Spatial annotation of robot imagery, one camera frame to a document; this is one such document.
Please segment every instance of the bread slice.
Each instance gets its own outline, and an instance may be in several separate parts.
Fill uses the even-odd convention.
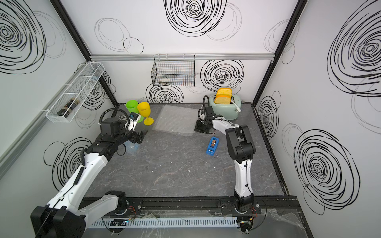
[[[228,95],[218,95],[215,99],[215,104],[230,104],[231,96]]]
[[[219,95],[227,95],[229,96],[229,98],[231,98],[232,90],[230,88],[220,88],[216,93],[216,96],[219,96]]]

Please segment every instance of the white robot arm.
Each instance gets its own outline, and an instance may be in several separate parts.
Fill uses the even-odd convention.
[[[255,153],[255,145],[246,125],[237,125],[227,121],[223,116],[216,115],[209,106],[209,97],[204,96],[203,106],[198,112],[199,120],[195,131],[210,134],[210,130],[219,130],[226,135],[226,142],[230,157],[235,165],[234,195],[237,198],[236,207],[245,212],[253,204],[254,195],[251,188],[250,168]]]
[[[103,117],[110,111],[123,112],[128,121]],[[122,215],[127,211],[125,193],[109,191],[101,199],[78,209],[98,173],[110,161],[119,145],[126,141],[141,143],[145,133],[134,131],[141,115],[127,115],[122,109],[106,110],[100,117],[101,133],[87,150],[81,151],[81,165],[45,207],[36,207],[31,221],[36,237],[81,237],[84,231],[109,212]]]

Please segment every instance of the mint green toaster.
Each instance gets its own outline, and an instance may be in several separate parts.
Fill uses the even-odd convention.
[[[239,108],[241,108],[241,98],[238,95],[236,94],[232,95],[234,103],[231,102],[230,104],[215,104],[214,103],[215,98],[216,98],[215,95],[210,96],[209,104],[210,106],[212,106],[213,111],[215,112],[216,115],[222,115],[226,120],[237,119],[239,112],[237,110],[237,107],[234,105],[234,103]]]

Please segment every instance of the metal rail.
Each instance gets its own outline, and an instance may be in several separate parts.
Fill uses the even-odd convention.
[[[64,93],[68,84],[77,77],[86,64],[82,64],[78,70],[69,78],[69,80],[62,86],[56,95],[48,102],[48,104],[41,110],[33,121],[25,128],[25,130],[17,137],[17,139],[9,146],[9,148],[0,157],[0,179],[5,175],[9,168],[13,165],[17,158],[22,154],[25,148],[45,125],[48,119],[45,117],[46,110],[50,109],[58,98]]]
[[[288,21],[288,24],[286,26],[286,30],[284,31],[282,38],[280,39],[280,42],[278,44],[278,47],[275,50],[274,60],[270,63],[269,67],[267,68],[266,73],[262,79],[262,82],[259,85],[257,94],[254,97],[254,100],[253,100],[254,106],[257,105],[268,81],[270,80],[272,72],[274,71],[278,60],[282,56],[283,50],[286,47],[287,42],[288,42],[288,40],[289,40],[289,38],[290,38],[294,28],[295,28],[296,23],[299,20],[300,15],[302,14],[302,12],[304,10],[304,7],[307,4],[307,2],[308,2],[308,0],[298,0],[297,4],[295,6],[295,9],[292,12],[291,18]]]
[[[90,55],[92,61],[153,61],[155,54],[93,54]],[[212,59],[267,59],[273,60],[273,53],[225,53],[225,54],[192,54],[195,60],[212,60]],[[190,59],[189,54],[160,54],[163,60],[184,60]]]

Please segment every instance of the yellow wine glass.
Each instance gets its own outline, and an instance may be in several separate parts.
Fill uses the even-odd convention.
[[[149,115],[151,114],[151,108],[149,107],[148,102],[139,103],[138,111],[140,115],[142,115],[143,117],[146,117],[146,119],[144,119],[145,125],[149,126],[149,125],[152,125],[152,123],[154,123],[154,119],[149,117]]]

